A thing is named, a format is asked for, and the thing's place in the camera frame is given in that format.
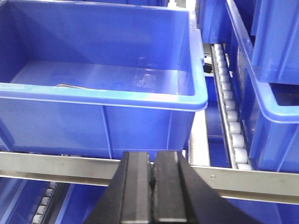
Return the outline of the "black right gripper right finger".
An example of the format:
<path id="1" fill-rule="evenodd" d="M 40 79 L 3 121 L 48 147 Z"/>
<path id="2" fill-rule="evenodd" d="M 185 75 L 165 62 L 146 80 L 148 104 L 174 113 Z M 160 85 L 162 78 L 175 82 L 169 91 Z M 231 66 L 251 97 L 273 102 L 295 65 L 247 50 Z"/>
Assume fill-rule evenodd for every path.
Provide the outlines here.
<path id="1" fill-rule="evenodd" d="M 177 152 L 158 152 L 154 178 L 152 209 L 156 224 L 257 223 L 209 187 Z"/>

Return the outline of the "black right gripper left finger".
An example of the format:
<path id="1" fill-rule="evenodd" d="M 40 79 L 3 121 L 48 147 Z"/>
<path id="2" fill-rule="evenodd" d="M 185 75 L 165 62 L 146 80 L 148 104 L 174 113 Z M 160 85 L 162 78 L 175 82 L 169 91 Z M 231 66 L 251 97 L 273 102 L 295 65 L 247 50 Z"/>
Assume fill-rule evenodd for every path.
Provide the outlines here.
<path id="1" fill-rule="evenodd" d="M 146 152 L 125 152 L 85 224 L 149 224 L 151 165 Z"/>

